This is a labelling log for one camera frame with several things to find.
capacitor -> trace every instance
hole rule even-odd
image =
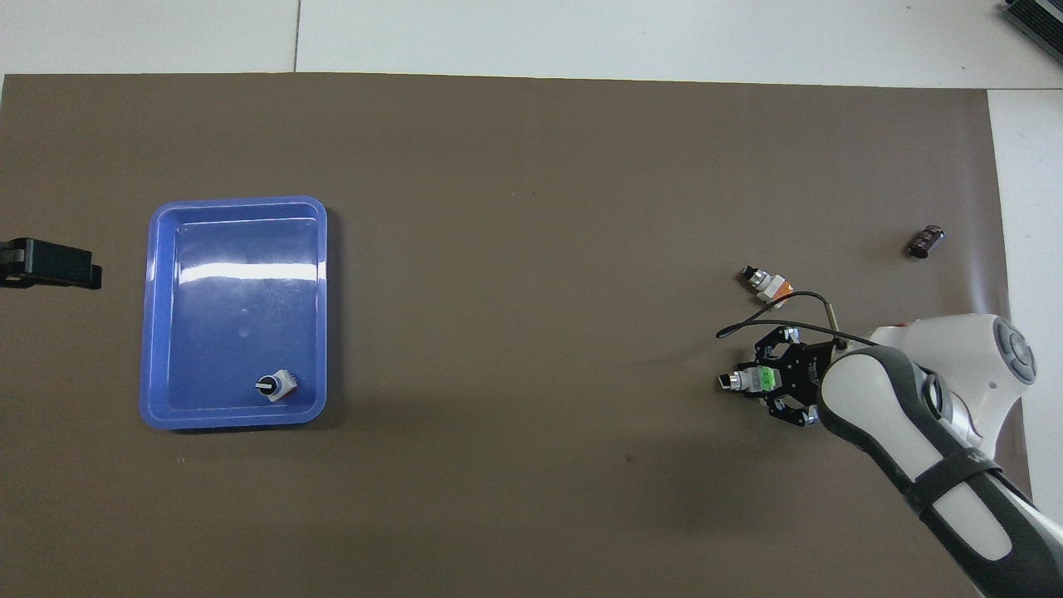
[[[927,227],[919,230],[912,242],[908,244],[908,252],[918,257],[919,259],[926,259],[927,255],[930,254],[930,250],[933,249],[938,241],[945,238],[945,230],[937,224],[928,224]]]

blue plastic tray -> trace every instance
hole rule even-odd
[[[313,197],[183,201],[151,218],[140,416],[165,430],[303,424],[325,405],[325,208]],[[255,382],[287,370],[271,404]]]

black cable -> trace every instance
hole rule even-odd
[[[724,328],[721,328],[720,331],[716,332],[716,339],[726,339],[726,338],[730,337],[731,335],[733,335],[736,331],[741,330],[741,329],[743,329],[743,328],[745,328],[747,326],[756,326],[756,325],[760,325],[760,324],[774,324],[775,326],[792,326],[794,328],[804,328],[805,330],[812,330],[812,331],[815,331],[815,332],[822,332],[824,335],[829,335],[829,336],[833,337],[834,339],[846,339],[848,341],[856,341],[857,343],[863,343],[864,345],[867,345],[870,347],[878,347],[878,343],[875,343],[874,341],[868,341],[866,339],[857,337],[855,335],[849,335],[847,332],[842,332],[840,330],[830,330],[829,328],[824,328],[822,326],[815,326],[815,325],[805,324],[805,323],[802,323],[802,322],[794,322],[794,321],[774,321],[774,320],[772,320],[772,321],[755,321],[755,320],[746,320],[746,321],[743,321],[743,322],[740,322],[740,323],[735,323],[735,324],[732,324],[730,326],[726,326]]]
[[[764,306],[759,312],[745,319],[743,322],[753,322],[759,319],[760,317],[766,314],[770,310],[775,308],[775,306],[778,306],[779,304],[786,302],[787,298],[790,298],[791,296],[814,296],[819,298],[820,303],[823,304],[823,309],[827,311],[827,322],[830,323],[830,328],[833,330],[838,330],[838,321],[834,320],[833,306],[830,305],[830,302],[827,302],[826,296],[820,294],[819,292],[813,292],[811,290],[794,290],[793,292],[788,292],[782,296],[776,298],[776,301],[772,302],[771,304]]]

black clamp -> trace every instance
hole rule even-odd
[[[27,237],[0,241],[0,286],[47,284],[96,290],[102,281],[103,268],[92,264],[90,251]]]

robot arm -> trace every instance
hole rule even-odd
[[[1022,335],[972,314],[871,339],[880,346],[805,345],[778,328],[720,382],[790,424],[822,421],[866,452],[983,595],[1063,597],[1063,530],[992,461],[1005,417],[1035,376]],[[789,345],[781,356],[779,344]]]
[[[933,378],[891,347],[846,354],[823,379],[820,417],[878,464],[983,595],[1063,596],[1063,530],[952,430]]]

